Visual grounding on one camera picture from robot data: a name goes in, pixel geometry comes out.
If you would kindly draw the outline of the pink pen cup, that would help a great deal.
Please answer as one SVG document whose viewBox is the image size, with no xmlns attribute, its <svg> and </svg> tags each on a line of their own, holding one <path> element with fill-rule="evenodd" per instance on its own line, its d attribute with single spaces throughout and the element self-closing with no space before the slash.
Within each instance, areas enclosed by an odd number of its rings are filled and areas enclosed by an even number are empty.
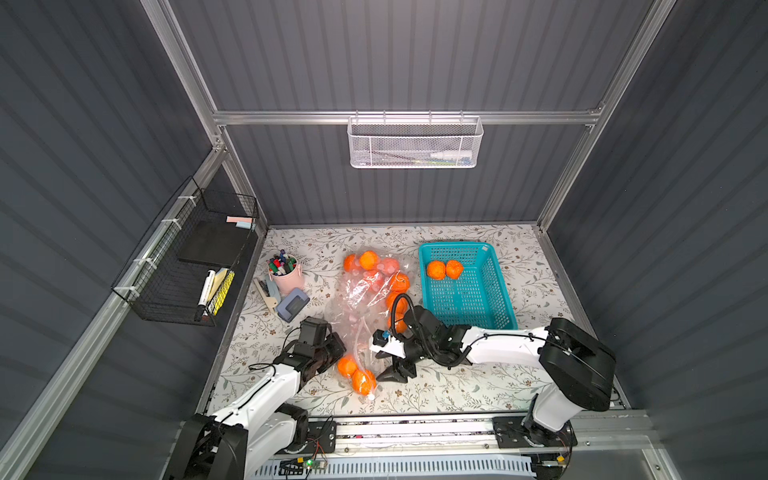
<svg viewBox="0 0 768 480">
<path fill-rule="evenodd" d="M 268 261 L 270 279 L 275 283 L 282 296 L 294 289 L 303 290 L 305 279 L 297 258 L 281 249 Z"/>
</svg>

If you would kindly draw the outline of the yellow marker in basket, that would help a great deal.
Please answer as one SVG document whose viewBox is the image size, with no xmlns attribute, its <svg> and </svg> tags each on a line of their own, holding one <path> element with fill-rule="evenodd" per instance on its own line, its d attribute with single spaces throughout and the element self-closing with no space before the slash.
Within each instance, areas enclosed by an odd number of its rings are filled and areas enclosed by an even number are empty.
<svg viewBox="0 0 768 480">
<path fill-rule="evenodd" d="M 231 269 L 222 268 L 215 273 L 205 301 L 205 314 L 207 316 L 213 318 L 217 315 L 226 300 L 234 278 L 235 272 Z"/>
</svg>

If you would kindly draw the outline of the clear pink-dotted zip-top bag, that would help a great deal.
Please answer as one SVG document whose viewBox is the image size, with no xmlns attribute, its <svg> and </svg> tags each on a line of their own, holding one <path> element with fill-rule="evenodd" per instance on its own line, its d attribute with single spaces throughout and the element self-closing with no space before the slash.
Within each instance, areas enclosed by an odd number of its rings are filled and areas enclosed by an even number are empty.
<svg viewBox="0 0 768 480">
<path fill-rule="evenodd" d="M 396 319 L 403 318 L 405 314 L 396 315 L 394 311 L 391 313 L 387 311 L 386 298 L 392 292 L 389 287 L 390 278 L 397 272 L 405 273 L 411 283 L 407 291 L 409 292 L 415 283 L 415 270 L 412 263 L 404 258 L 398 258 L 389 253 L 379 253 L 373 249 L 368 250 L 374 251 L 380 258 L 377 269 L 366 271 L 360 267 L 357 271 L 345 272 L 343 268 L 336 294 L 326 308 L 326 319 L 343 341 L 345 355 L 352 355 L 358 369 L 370 370 L 376 378 L 376 375 L 384 370 L 385 362 L 370 351 L 371 337 L 377 329 L 388 331 L 393 328 L 395 330 Z M 359 256 L 368 250 L 359 250 L 351 254 L 355 254 L 358 260 Z M 352 379 L 344 379 L 353 390 Z M 372 395 L 361 396 L 372 400 L 375 398 L 376 390 Z"/>
</svg>

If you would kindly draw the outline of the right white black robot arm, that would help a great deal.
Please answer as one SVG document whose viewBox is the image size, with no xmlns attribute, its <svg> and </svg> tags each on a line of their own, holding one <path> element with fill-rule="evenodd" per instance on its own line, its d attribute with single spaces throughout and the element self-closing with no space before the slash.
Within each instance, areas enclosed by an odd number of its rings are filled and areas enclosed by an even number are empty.
<svg viewBox="0 0 768 480">
<path fill-rule="evenodd" d="M 575 323 L 553 318 L 529 330 L 490 330 L 447 325 L 422 306 L 406 311 L 408 334 L 377 330 L 370 340 L 376 357 L 392 363 L 377 379 L 406 383 L 416 364 L 430 360 L 446 369 L 477 364 L 540 368 L 549 383 L 534 395 L 521 429 L 541 444 L 564 431 L 582 411 L 605 412 L 611 406 L 616 357 L 610 348 Z"/>
</svg>

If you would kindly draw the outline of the teal plastic basket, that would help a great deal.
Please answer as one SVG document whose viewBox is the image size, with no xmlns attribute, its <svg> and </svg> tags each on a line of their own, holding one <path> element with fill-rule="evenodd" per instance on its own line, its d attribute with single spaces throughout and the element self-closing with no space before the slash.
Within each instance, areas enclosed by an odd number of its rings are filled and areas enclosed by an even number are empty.
<svg viewBox="0 0 768 480">
<path fill-rule="evenodd" d="M 491 330 L 518 328 L 506 282 L 494 247 L 485 242 L 431 242 L 418 249 L 422 303 L 447 325 Z M 428 275 L 434 261 L 456 260 L 464 267 L 457 279 Z"/>
</svg>

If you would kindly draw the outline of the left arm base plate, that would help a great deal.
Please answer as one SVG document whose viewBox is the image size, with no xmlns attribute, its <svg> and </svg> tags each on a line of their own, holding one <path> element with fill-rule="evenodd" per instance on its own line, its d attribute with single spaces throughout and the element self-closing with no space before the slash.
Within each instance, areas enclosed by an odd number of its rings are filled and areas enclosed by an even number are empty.
<svg viewBox="0 0 768 480">
<path fill-rule="evenodd" d="M 266 455 L 310 455 L 317 452 L 334 453 L 337 440 L 337 422 L 276 420 L 263 425 L 255 434 L 249 452 Z"/>
</svg>

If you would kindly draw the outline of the grey blue small device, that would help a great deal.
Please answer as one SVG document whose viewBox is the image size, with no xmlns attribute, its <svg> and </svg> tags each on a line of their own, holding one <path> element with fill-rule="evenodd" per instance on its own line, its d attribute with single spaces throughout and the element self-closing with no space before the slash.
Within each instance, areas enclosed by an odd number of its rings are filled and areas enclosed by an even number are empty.
<svg viewBox="0 0 768 480">
<path fill-rule="evenodd" d="M 309 302 L 310 298 L 303 290 L 294 288 L 278 303 L 275 311 L 281 320 L 291 323 Z"/>
</svg>

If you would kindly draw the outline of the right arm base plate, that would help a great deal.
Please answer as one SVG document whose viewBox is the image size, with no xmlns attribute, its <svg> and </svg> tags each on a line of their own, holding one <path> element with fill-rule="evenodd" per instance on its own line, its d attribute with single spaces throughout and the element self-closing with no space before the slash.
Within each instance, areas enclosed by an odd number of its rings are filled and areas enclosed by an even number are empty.
<svg viewBox="0 0 768 480">
<path fill-rule="evenodd" d="M 559 431 L 553 432 L 528 421 L 522 415 L 495 416 L 492 433 L 499 448 L 573 448 L 578 440 L 568 421 Z"/>
</svg>

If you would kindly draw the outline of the extra orange in bag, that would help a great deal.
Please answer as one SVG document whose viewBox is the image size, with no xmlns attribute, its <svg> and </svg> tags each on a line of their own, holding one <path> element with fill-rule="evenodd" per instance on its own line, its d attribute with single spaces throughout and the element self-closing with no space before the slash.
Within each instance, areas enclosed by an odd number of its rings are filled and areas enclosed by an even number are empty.
<svg viewBox="0 0 768 480">
<path fill-rule="evenodd" d="M 408 329 L 408 326 L 406 325 L 402 317 L 398 317 L 394 323 L 394 328 L 398 334 L 403 334 Z"/>
</svg>

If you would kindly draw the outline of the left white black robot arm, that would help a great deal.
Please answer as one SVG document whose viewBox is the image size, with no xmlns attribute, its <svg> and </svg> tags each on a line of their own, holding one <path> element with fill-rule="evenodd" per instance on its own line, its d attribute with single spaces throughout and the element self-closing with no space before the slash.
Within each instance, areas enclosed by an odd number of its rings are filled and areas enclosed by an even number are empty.
<svg viewBox="0 0 768 480">
<path fill-rule="evenodd" d="M 299 337 L 265 366 L 266 374 L 230 405 L 196 414 L 184 426 L 165 479 L 246 479 L 280 450 L 297 452 L 308 442 L 308 413 L 292 399 L 346 352 L 331 325 L 306 318 Z"/>
</svg>

